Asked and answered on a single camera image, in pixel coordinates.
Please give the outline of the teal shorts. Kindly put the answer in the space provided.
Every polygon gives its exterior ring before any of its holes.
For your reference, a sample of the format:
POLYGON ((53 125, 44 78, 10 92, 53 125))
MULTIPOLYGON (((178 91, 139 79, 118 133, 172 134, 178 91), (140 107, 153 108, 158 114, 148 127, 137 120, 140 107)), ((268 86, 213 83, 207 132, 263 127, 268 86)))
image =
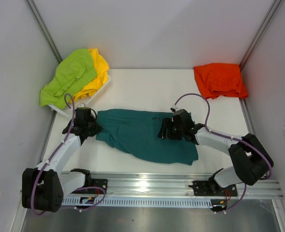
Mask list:
POLYGON ((172 113, 109 109, 97 113, 97 122, 103 130, 96 140, 131 154, 138 159, 173 164, 192 165, 198 160, 198 151, 193 143, 158 137, 165 118, 172 113))

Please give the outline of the orange shorts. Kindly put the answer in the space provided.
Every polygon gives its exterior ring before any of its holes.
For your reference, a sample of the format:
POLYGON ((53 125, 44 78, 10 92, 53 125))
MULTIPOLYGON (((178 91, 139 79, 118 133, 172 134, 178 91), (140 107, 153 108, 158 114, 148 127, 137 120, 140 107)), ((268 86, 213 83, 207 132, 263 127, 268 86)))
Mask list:
POLYGON ((194 66, 194 77, 200 94, 206 99, 216 99, 219 96, 240 99, 248 97, 238 64, 210 63, 194 66))

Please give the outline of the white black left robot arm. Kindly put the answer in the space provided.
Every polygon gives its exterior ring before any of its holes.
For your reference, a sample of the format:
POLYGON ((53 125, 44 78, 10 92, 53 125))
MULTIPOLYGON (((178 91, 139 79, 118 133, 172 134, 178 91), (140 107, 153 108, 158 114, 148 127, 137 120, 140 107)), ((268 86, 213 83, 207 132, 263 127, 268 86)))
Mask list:
POLYGON ((72 169, 65 177, 61 173, 70 157, 84 141, 102 131, 96 112, 88 107, 73 110, 72 118, 62 131, 60 143, 52 154, 35 168, 26 168, 22 174, 22 206, 40 216, 43 212, 57 212, 65 196, 80 191, 106 194, 106 189, 93 184, 91 173, 72 169))

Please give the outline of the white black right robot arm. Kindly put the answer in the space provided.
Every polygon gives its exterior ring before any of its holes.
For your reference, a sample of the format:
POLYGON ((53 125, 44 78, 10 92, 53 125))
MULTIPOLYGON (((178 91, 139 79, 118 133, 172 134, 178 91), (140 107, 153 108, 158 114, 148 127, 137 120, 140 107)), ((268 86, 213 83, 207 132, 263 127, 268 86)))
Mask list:
POLYGON ((195 123, 184 110, 175 111, 171 117, 164 118, 158 133, 161 139, 181 140, 196 145, 204 145, 227 154, 232 166, 215 172, 208 183, 209 191, 219 195, 225 188, 238 183, 252 186, 271 174, 273 160, 258 138, 249 133, 233 136, 211 130, 206 124, 195 123))

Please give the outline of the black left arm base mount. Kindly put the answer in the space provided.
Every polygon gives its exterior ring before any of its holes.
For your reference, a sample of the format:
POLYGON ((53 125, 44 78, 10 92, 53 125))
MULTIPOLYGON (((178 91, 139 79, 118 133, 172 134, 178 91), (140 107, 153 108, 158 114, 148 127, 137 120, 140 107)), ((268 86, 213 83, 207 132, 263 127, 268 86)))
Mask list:
POLYGON ((102 194, 102 191, 99 189, 82 189, 79 190, 80 188, 86 188, 86 187, 101 187, 103 188, 105 191, 107 191, 107 187, 108 187, 108 180, 107 179, 103 179, 103 178, 93 178, 91 176, 91 173, 89 170, 85 170, 85 169, 72 169, 70 172, 75 172, 75 173, 81 173, 85 175, 84 178, 84 185, 79 187, 78 190, 73 191, 74 194, 95 194, 95 195, 99 195, 102 194))

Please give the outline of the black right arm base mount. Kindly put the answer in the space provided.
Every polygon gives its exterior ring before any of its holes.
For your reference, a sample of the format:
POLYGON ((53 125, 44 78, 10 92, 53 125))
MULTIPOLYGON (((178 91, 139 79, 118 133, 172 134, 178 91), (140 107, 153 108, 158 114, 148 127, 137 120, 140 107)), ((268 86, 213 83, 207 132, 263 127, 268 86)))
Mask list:
POLYGON ((237 197, 238 191, 235 184, 227 187, 220 187, 215 181, 215 176, 222 169, 215 172, 208 180, 194 180, 188 187, 191 188, 195 196, 211 196, 211 197, 237 197))

